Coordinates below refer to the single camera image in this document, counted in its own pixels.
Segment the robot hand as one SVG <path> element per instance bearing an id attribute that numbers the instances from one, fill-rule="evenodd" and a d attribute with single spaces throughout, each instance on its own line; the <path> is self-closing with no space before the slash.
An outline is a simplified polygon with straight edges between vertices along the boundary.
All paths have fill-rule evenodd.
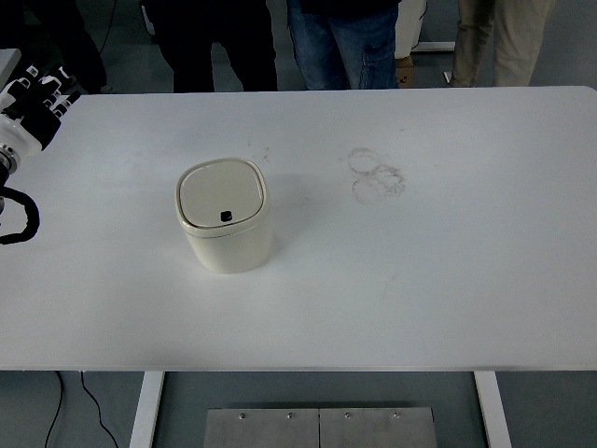
<path id="1" fill-rule="evenodd" d="M 79 91 L 66 95 L 73 79 L 61 64 L 43 74 L 30 65 L 1 91 L 1 125 L 30 135 L 43 151 L 61 127 L 61 119 L 80 98 Z"/>

